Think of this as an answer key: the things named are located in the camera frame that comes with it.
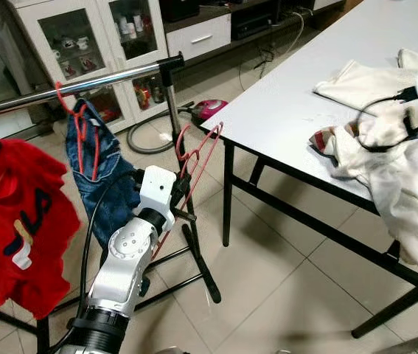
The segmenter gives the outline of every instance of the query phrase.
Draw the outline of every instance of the white table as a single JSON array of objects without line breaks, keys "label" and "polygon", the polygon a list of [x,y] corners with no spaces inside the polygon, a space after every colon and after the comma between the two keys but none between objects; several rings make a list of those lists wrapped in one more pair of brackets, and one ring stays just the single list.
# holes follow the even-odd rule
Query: white table
[{"label": "white table", "polygon": [[[234,185],[415,285],[406,295],[354,329],[355,338],[418,302],[418,273],[399,264],[390,254],[371,249],[269,195],[257,188],[257,182],[263,167],[268,165],[376,212],[369,191],[354,180],[332,178],[331,161],[321,158],[308,142],[318,129],[346,124],[357,111],[315,95],[312,88],[351,59],[366,66],[397,67],[400,48],[418,52],[418,1],[365,0],[203,125],[211,129],[220,121],[224,123],[224,246],[229,244]],[[250,181],[233,174],[235,147],[258,156]]]}]

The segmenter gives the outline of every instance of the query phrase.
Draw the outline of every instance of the jeans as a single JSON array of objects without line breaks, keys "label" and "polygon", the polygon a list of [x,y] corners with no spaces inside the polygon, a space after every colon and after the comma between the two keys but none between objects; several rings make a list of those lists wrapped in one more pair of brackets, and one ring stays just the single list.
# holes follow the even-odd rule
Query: jeans
[{"label": "jeans", "polygon": [[[81,194],[86,208],[88,219],[91,220],[92,212],[104,192],[105,188],[114,179],[123,173],[134,171],[133,165],[122,158],[119,141],[108,130],[105,123],[100,119],[94,106],[83,99],[79,99],[74,107],[79,112],[82,105],[88,107],[84,113],[87,124],[86,140],[82,142],[83,172],[80,172],[77,152],[77,129],[74,117],[69,117],[68,135],[66,137],[66,154],[71,165],[74,181]],[[93,181],[94,153],[96,148],[95,127],[99,136],[99,163],[97,177]],[[107,254],[108,241],[111,235],[123,227],[132,217],[132,209],[139,202],[139,194],[134,190],[134,181],[128,177],[121,178],[107,192],[97,211],[93,233],[102,249]]]}]

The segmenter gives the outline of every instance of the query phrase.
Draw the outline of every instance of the black stand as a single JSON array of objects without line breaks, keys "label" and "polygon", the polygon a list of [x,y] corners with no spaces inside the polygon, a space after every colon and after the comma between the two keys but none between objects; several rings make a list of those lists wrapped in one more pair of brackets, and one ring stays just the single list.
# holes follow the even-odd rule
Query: black stand
[{"label": "black stand", "polygon": [[[175,145],[175,142],[181,132],[181,128],[179,126],[178,110],[175,104],[173,79],[172,79],[171,71],[177,67],[183,66],[184,59],[182,58],[182,55],[179,55],[178,57],[160,60],[158,64],[159,64],[159,68],[161,72],[163,86],[166,89],[166,98],[167,98],[168,107],[170,109],[171,124],[173,126],[173,142]],[[185,153],[183,139],[181,141],[181,153],[182,154]],[[183,164],[184,164],[183,162],[179,162],[180,169],[182,168]],[[186,191],[186,196],[189,195],[189,191],[190,191],[190,185]],[[170,295],[174,291],[182,289],[185,286],[195,282],[196,280],[199,280],[200,278],[202,278],[203,281],[206,283],[207,290],[209,291],[210,297],[212,298],[213,302],[219,303],[221,301],[221,296],[220,296],[218,287],[215,284],[215,281],[212,275],[210,274],[210,270],[207,268],[207,265],[204,259],[202,258],[201,247],[200,247],[199,238],[198,238],[198,230],[195,224],[194,204],[192,202],[192,198],[189,198],[187,201],[187,211],[188,211],[188,218],[185,218],[185,219],[189,221],[190,228],[187,224],[184,224],[182,226],[182,231],[184,233],[184,237],[186,238],[187,247],[184,247],[183,249],[173,252],[172,254],[168,254],[167,256],[150,263],[146,271],[149,271],[155,268],[156,266],[162,263],[165,263],[168,260],[171,260],[172,258],[178,257],[188,251],[191,251],[192,256],[194,257],[194,261],[197,263],[199,267],[200,273],[187,280],[184,280],[183,282],[180,282],[179,284],[167,289],[166,291],[162,291],[158,295],[155,295],[143,302],[140,302],[135,307],[135,310],[140,310],[148,305],[151,305],[154,302],[157,302],[160,299],[163,299],[164,297]],[[179,217],[184,218],[183,214],[184,213],[181,212],[179,214]],[[75,297],[73,299],[70,299],[69,301],[59,304],[53,309],[53,311],[50,313],[49,316],[67,308],[68,306],[76,304],[78,302],[79,302],[79,297]],[[25,330],[31,334],[36,335],[37,336],[37,348],[38,348],[39,353],[43,353],[49,349],[49,317],[48,316],[45,317],[44,319],[38,320],[36,327],[30,324],[27,324],[26,322],[23,322],[19,319],[16,319],[12,316],[9,316],[6,313],[2,313],[1,311],[0,311],[0,320],[3,322],[9,323],[13,326],[16,326],[18,328],[21,328],[22,330]]]},{"label": "black stand", "polygon": [[371,247],[364,245],[363,243],[355,240],[354,238],[339,232],[337,229],[315,219],[314,217],[298,210],[294,206],[281,201],[280,199],[272,196],[271,194],[258,188],[257,184],[259,177],[261,176],[264,166],[269,166],[279,172],[285,173],[292,177],[298,178],[301,181],[305,181],[316,187],[320,187],[323,190],[337,195],[346,201],[354,203],[363,209],[369,210],[377,214],[377,210],[374,204],[370,201],[363,199],[351,198],[351,195],[342,195],[339,190],[334,190],[331,186],[322,185],[320,181],[314,180],[312,176],[306,175],[294,170],[292,167],[285,166],[280,162],[269,159],[266,156],[261,156],[256,151],[247,150],[250,153],[258,156],[258,160],[254,166],[253,172],[249,181],[244,181],[241,178],[233,174],[233,158],[234,158],[234,143],[225,140],[225,172],[224,172],[224,186],[223,186],[223,245],[227,247],[230,241],[230,217],[231,217],[231,190],[232,186],[236,186],[241,190],[249,193],[250,195],[264,201],[266,204],[276,208],[280,212],[291,216],[292,218],[300,221],[311,229],[325,235],[329,239],[339,243],[343,247],[346,247],[350,251],[360,255],[361,257],[373,262],[377,266],[391,272],[392,274],[404,279],[405,281],[415,285],[415,288],[408,293],[400,297],[395,302],[392,302],[389,306],[381,310],[381,312],[375,314],[368,321],[361,324],[352,330],[351,334],[354,338],[360,338],[368,332],[374,330],[376,327],[384,324],[392,317],[398,315],[402,311],[411,307],[418,302],[418,273],[407,268],[399,263],[398,251],[400,244],[398,241],[394,241],[385,253],[380,253]]}]

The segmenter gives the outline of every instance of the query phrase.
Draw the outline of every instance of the tile floor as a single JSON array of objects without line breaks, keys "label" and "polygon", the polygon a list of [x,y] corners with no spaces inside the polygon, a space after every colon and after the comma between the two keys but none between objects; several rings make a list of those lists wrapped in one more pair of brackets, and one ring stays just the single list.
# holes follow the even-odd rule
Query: tile floor
[{"label": "tile floor", "polygon": [[[315,35],[315,31],[306,31],[296,49]],[[276,39],[280,54],[266,72],[292,54],[283,52],[289,40],[290,36]],[[240,80],[245,88],[257,81],[259,71],[252,70],[257,62],[257,51],[249,47],[190,68],[178,76],[178,100],[233,100],[243,93]],[[141,129],[137,139],[142,145],[156,145],[161,134],[168,132],[168,121],[160,119]],[[191,129],[188,145],[196,145],[201,137],[200,131]],[[127,147],[125,133],[118,138],[124,157],[139,167],[157,164],[177,169],[172,151],[143,156]],[[31,142],[66,162],[58,136],[41,136]],[[238,175],[247,176],[253,164],[254,158],[249,154],[236,154]],[[83,228],[63,257],[64,277],[72,284],[66,297],[69,298],[77,294],[86,214],[71,174],[67,173],[64,180],[63,190],[83,220]],[[202,253],[220,288],[222,302],[215,305],[210,301],[202,281],[174,293],[136,313],[121,353],[151,354],[173,345],[192,354],[268,354],[281,348],[294,354],[373,353],[418,336],[415,305],[363,338],[353,339],[349,335],[352,328],[404,294],[410,285],[239,190],[234,190],[231,245],[222,247],[222,185],[223,146],[219,145],[194,199]],[[391,242],[378,217],[293,178],[267,169],[260,186],[379,250],[385,250]],[[179,226],[161,256],[184,244]],[[97,273],[99,257],[99,247],[93,242],[88,285]],[[150,273],[148,296],[196,271],[189,254],[166,263]],[[34,322],[28,311],[12,302],[6,302],[1,309]],[[63,335],[65,323],[75,311],[76,308],[69,308],[52,317],[52,342]],[[5,353],[35,354],[35,338],[0,322],[0,354]]]}]

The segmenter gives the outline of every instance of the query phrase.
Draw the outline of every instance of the clothes rack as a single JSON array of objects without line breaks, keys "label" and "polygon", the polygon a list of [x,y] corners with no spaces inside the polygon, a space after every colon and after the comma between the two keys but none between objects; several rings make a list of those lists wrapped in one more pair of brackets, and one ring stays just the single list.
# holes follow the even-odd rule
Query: clothes rack
[{"label": "clothes rack", "polygon": [[[167,98],[167,104],[170,112],[170,120],[171,126],[173,128],[173,142],[176,143],[178,136],[181,132],[181,126],[179,125],[178,121],[178,109],[176,107],[175,102],[175,92],[173,86],[173,77],[172,77],[172,70],[177,69],[184,66],[184,58],[181,53],[175,57],[166,58],[162,60],[158,60],[155,63],[151,63],[145,66],[138,66],[133,69],[123,70],[120,72],[116,72],[110,75],[95,77],[90,80],[79,81],[76,83],[70,83],[67,85],[63,85],[60,87],[60,93],[62,96],[69,96],[73,94],[78,94],[80,92],[97,89],[102,86],[112,85],[115,83],[120,83],[125,80],[134,80],[139,77],[144,77],[151,74],[159,73],[161,75],[161,81],[163,83],[164,91]],[[29,107],[31,105],[37,105],[40,103],[44,103],[53,99],[58,98],[58,92],[55,89],[42,91],[34,94],[28,94],[26,96],[22,96],[13,100],[7,100],[0,102],[0,114],[15,111],[20,108]],[[184,155],[186,153],[186,149],[184,147],[184,138],[181,139],[180,142],[180,153]],[[179,161],[179,168],[182,169],[184,162]],[[189,195],[190,185],[187,190],[186,195]],[[212,300],[216,303],[221,301],[220,292],[215,284],[215,281],[210,274],[210,270],[207,268],[205,260],[202,258],[201,249],[199,245],[198,239],[198,230],[195,222],[195,213],[194,213],[194,205],[192,202],[192,198],[188,199],[187,202],[187,217],[184,217],[184,212],[182,212],[179,217],[184,218],[189,222],[190,227],[186,224],[183,225],[182,231],[184,237],[186,238],[187,245],[186,247],[173,252],[172,254],[167,255],[159,260],[152,262],[147,270],[155,268],[156,266],[171,260],[172,258],[178,257],[188,251],[192,253],[192,256],[197,263],[200,273],[183,281],[179,284],[163,291],[160,294],[157,294],[145,301],[141,302],[136,306],[136,310],[148,306],[156,301],[159,301],[163,297],[171,294],[174,291],[177,291],[194,281],[199,279],[203,279],[206,283],[207,290],[212,298]],[[78,298],[71,299],[67,302],[59,304],[49,316],[52,316],[54,313],[57,313],[64,308],[67,308],[70,305],[73,305],[79,301]],[[23,322],[19,319],[11,317],[6,313],[2,313],[0,311],[0,320],[6,323],[9,323],[13,326],[21,328],[29,333],[32,333],[37,336],[37,347],[38,352],[42,353],[49,348],[49,317],[47,316],[44,319],[40,319],[37,321],[36,326],[32,326],[26,322]]]}]

